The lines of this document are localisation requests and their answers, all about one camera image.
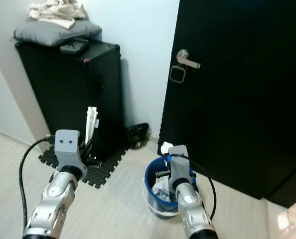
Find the small black pouch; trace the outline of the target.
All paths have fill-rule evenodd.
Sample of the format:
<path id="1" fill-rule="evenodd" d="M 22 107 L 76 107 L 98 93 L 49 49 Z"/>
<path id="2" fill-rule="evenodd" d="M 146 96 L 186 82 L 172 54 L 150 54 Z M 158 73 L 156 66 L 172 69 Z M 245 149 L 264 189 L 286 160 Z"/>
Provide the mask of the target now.
<path id="1" fill-rule="evenodd" d="M 61 54 L 77 55 L 84 52 L 89 47 L 89 40 L 84 38 L 74 38 L 68 43 L 60 46 Z"/>

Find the white paper wrapper packet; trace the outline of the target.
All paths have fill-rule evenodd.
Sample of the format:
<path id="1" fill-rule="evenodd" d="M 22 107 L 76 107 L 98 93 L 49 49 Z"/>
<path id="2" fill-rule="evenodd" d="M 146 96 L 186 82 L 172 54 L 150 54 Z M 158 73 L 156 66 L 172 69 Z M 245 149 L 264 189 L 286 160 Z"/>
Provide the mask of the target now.
<path id="1" fill-rule="evenodd" d="M 93 133 L 98 128 L 98 110 L 97 107 L 87 107 L 86 114 L 86 136 L 85 142 L 89 143 L 93 138 Z"/>

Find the square loop door tag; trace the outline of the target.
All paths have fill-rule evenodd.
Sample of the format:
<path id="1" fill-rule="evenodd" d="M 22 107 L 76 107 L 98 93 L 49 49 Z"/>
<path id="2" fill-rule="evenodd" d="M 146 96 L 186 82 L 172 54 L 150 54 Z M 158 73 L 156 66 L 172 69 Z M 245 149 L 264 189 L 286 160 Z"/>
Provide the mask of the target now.
<path id="1" fill-rule="evenodd" d="M 173 65 L 170 68 L 169 80 L 181 84 L 186 78 L 187 68 L 182 65 Z"/>

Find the grey white bin trash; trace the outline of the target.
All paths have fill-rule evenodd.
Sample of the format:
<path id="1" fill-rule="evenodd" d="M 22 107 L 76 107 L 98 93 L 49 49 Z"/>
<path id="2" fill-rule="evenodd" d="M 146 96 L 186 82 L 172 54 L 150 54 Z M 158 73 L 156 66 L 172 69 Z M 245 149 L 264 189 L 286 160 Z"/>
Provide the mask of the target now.
<path id="1" fill-rule="evenodd" d="M 170 181 L 169 182 L 156 182 L 151 187 L 152 193 L 157 197 L 158 199 L 167 202 L 172 203 L 173 200 L 170 197 Z"/>

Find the grey cushion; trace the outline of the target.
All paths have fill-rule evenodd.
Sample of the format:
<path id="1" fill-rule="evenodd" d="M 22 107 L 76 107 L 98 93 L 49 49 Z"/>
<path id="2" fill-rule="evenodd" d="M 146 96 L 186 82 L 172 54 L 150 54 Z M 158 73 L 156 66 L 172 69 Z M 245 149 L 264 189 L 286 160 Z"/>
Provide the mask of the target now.
<path id="1" fill-rule="evenodd" d="M 13 37 L 18 41 L 53 47 L 73 38 L 91 38 L 100 32 L 102 28 L 88 20 L 77 20 L 68 29 L 56 23 L 32 21 L 16 28 Z"/>

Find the crumpled beige cloth pile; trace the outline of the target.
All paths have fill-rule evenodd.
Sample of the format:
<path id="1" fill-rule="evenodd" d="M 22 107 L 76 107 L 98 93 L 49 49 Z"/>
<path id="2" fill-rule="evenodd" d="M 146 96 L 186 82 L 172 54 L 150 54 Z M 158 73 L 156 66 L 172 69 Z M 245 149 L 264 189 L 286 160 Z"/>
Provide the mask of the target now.
<path id="1" fill-rule="evenodd" d="M 77 0 L 46 0 L 44 3 L 31 5 L 28 17 L 70 29 L 77 20 L 87 19 L 87 13 Z"/>

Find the black equipment case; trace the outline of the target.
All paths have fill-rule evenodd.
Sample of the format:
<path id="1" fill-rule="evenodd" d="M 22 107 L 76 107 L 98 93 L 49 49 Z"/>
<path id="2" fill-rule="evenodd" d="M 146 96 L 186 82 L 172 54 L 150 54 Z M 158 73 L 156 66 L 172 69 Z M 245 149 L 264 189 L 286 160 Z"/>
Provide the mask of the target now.
<path id="1" fill-rule="evenodd" d="M 29 42 L 18 42 L 15 48 L 51 132 L 79 130 L 84 141 L 87 109 L 95 107 L 98 159 L 128 148 L 119 45 L 91 41 L 77 55 Z"/>

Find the black door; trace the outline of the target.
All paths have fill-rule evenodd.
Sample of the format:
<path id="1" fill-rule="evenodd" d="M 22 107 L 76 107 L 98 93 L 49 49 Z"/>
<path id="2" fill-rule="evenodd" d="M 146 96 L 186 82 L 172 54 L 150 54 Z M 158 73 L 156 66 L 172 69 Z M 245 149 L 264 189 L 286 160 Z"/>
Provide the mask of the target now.
<path id="1" fill-rule="evenodd" d="M 180 49 L 201 64 L 177 62 Z M 179 0 L 159 144 L 253 198 L 296 203 L 296 0 Z"/>

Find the blue trash bin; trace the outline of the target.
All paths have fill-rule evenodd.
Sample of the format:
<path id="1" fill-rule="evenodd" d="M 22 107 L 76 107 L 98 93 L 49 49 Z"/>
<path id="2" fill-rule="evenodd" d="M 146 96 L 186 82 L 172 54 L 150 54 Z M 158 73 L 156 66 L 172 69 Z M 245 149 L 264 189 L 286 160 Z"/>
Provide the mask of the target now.
<path id="1" fill-rule="evenodd" d="M 153 214 L 156 214 L 161 219 L 170 219 L 183 213 L 183 217 L 188 219 L 207 219 L 208 216 L 204 210 L 202 197 L 195 189 L 194 186 L 194 173 L 190 166 L 190 176 L 193 180 L 192 183 L 183 182 L 178 184 L 176 189 L 170 189 L 170 197 L 172 203 L 164 202 L 152 193 L 151 187 L 155 183 L 155 174 L 157 171 L 156 164 L 159 158 L 150 162 L 146 168 L 142 190 L 146 199 L 146 203 Z"/>

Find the white tissue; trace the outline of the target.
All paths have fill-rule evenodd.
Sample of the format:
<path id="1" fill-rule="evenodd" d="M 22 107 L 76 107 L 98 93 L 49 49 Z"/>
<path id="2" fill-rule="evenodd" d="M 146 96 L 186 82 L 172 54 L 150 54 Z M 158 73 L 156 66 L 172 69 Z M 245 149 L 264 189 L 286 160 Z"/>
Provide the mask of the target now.
<path id="1" fill-rule="evenodd" d="M 170 150 L 171 150 L 171 148 L 173 148 L 173 144 L 171 144 L 171 143 L 169 143 L 169 142 L 167 142 L 167 141 L 164 141 L 163 143 L 162 143 L 162 145 L 160 146 L 160 152 L 161 152 L 161 154 L 162 155 L 168 155 L 168 154 L 170 154 Z"/>

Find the black foam floor mat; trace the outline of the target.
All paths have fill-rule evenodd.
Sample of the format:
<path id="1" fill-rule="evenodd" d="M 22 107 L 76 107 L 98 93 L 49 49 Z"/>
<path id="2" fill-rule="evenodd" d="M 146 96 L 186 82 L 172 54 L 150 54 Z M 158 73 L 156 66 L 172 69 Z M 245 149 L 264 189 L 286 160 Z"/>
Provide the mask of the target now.
<path id="1" fill-rule="evenodd" d="M 121 161 L 125 153 L 125 150 L 119 150 L 113 153 L 109 159 L 101 162 L 99 166 L 87 166 L 87 174 L 80 181 L 99 189 L 107 182 L 107 179 L 110 178 L 110 175 L 112 175 L 112 172 L 119 165 L 119 161 Z M 43 152 L 38 159 L 40 162 L 54 169 L 59 169 L 59 162 L 54 153 L 54 146 L 51 146 L 50 149 Z"/>

